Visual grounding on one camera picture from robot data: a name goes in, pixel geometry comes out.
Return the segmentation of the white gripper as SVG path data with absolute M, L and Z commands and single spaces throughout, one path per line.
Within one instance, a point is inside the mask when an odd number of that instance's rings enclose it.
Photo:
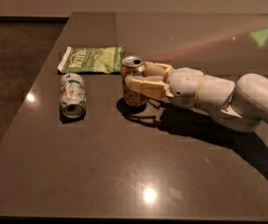
M 187 67 L 174 70 L 170 64 L 152 62 L 146 62 L 144 77 L 129 75 L 125 84 L 148 98 L 160 100 L 167 96 L 173 105 L 186 109 L 202 105 L 225 109 L 235 88 L 233 81 L 199 70 Z

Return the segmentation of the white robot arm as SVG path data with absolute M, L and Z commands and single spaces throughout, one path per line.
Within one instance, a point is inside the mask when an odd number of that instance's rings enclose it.
M 216 123 L 250 133 L 268 124 L 268 78 L 245 74 L 233 82 L 188 67 L 146 63 L 144 75 L 129 75 L 126 86 L 148 98 L 166 97 L 172 105 L 204 111 Z

